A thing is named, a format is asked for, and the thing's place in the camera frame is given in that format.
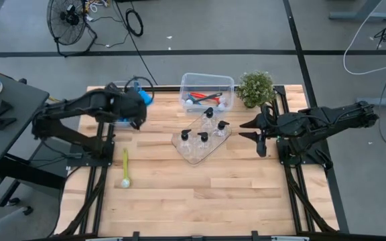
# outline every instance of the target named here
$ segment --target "small plastic bottle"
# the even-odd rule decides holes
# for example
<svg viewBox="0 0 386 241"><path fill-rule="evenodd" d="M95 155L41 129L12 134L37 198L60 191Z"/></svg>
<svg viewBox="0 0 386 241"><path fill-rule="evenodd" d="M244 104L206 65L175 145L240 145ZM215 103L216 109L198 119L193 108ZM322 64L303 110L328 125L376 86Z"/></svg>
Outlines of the small plastic bottle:
<svg viewBox="0 0 386 241"><path fill-rule="evenodd" d="M200 138L196 142L197 158L203 159L210 152L211 143L208 141L208 133L202 132L198 135L200 135Z"/></svg>
<svg viewBox="0 0 386 241"><path fill-rule="evenodd" d="M227 137L227 128L226 126L229 123L225 121L220 121L217 127L213 130L211 135L212 144L217 147L219 146Z"/></svg>
<svg viewBox="0 0 386 241"><path fill-rule="evenodd" d="M210 133L216 126L216 118L214 117L214 109L208 108L205 110L204 115L202 115L202 130Z"/></svg>
<svg viewBox="0 0 386 241"><path fill-rule="evenodd" d="M192 130L182 130L180 137L178 137L177 150L185 159L189 159L193 155L193 144L188 134L190 131Z"/></svg>

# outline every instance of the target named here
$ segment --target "potted plant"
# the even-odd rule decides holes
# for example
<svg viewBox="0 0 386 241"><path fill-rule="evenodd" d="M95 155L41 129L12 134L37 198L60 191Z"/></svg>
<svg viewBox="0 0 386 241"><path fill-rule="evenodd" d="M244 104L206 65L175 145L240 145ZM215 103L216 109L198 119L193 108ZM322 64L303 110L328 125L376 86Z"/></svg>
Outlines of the potted plant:
<svg viewBox="0 0 386 241"><path fill-rule="evenodd" d="M272 78L268 72L254 71L241 76L237 96L247 108L261 106L275 99Z"/></svg>

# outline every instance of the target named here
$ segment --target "wooden table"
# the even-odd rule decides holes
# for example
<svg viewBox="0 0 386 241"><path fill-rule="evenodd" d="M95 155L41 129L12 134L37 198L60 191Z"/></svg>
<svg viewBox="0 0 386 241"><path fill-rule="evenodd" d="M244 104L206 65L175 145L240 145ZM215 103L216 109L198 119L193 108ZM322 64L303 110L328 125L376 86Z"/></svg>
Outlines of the wooden table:
<svg viewBox="0 0 386 241"><path fill-rule="evenodd" d="M285 90L291 112L307 108L301 85L288 85ZM236 98L225 117L232 135L193 167L171 144L172 133L179 133L197 118L186 116L178 95L156 92L140 132L116 129L99 236L132 236L134 231L140 231L141 236L248 236L252 230L260 235L295 234L275 140L267 140L267 157L260 158L255 143L238 135L251 131L239 125L252 120L259 109L246 109ZM82 116L79 131L93 136L97 124L93 118ZM129 150L129 189L121 187L124 147ZM67 227L83 205L89 170L83 167L67 181L56 233ZM303 165L303 172L311 203L337 229L324 170L319 165ZM302 203L298 201L298 205L302 227L307 230ZM92 218L88 223L90 231Z"/></svg>

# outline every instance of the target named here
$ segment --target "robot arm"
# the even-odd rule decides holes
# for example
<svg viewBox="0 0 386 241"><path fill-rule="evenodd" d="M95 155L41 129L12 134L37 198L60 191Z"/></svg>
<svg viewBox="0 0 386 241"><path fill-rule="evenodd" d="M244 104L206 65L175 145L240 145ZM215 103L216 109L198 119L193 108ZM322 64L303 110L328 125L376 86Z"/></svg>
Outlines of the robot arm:
<svg viewBox="0 0 386 241"><path fill-rule="evenodd" d="M127 88L125 93L121 93L108 86L105 89L91 90L77 99L45 105L32 120L32 134L36 139L57 137L82 146L93 157L105 157L108 153L101 137L87 137L65 127L60 121L82 114L94 117L99 123L113 123L119 118L128 118L131 126L139 130L147 118L147 107L134 89Z"/></svg>
<svg viewBox="0 0 386 241"><path fill-rule="evenodd" d="M254 120L241 125L260 129L260 134L239 133L257 143L261 157L266 156L266 138L287 138L290 155L302 155L314 143L348 128L371 127L379 118L373 112L373 105L364 101L340 108L307 108L280 116L271 114L270 110L271 106L264 106Z"/></svg>

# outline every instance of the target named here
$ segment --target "black bottle cap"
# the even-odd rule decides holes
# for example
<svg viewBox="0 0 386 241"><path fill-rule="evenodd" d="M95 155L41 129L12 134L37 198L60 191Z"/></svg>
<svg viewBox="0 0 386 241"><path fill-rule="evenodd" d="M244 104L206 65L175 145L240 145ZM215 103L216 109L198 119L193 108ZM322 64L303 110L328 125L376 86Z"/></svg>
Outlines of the black bottle cap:
<svg viewBox="0 0 386 241"><path fill-rule="evenodd" d="M200 135L200 140L202 140L203 142L208 141L208 133L198 133L198 135Z"/></svg>
<svg viewBox="0 0 386 241"><path fill-rule="evenodd" d="M222 130L224 130L224 127L227 126L227 125L229 125L229 123L227 123L227 122L225 122L224 120L222 120L222 121L220 121L220 122L218 123L217 128L218 128L220 131L222 131Z"/></svg>
<svg viewBox="0 0 386 241"><path fill-rule="evenodd" d="M181 131L181 140L187 141L188 140L188 133L192 131L192 129L182 130Z"/></svg>
<svg viewBox="0 0 386 241"><path fill-rule="evenodd" d="M214 109L212 107L210 107L210 108L206 109L204 113L206 114L206 117L212 118L212 116L214 115Z"/></svg>

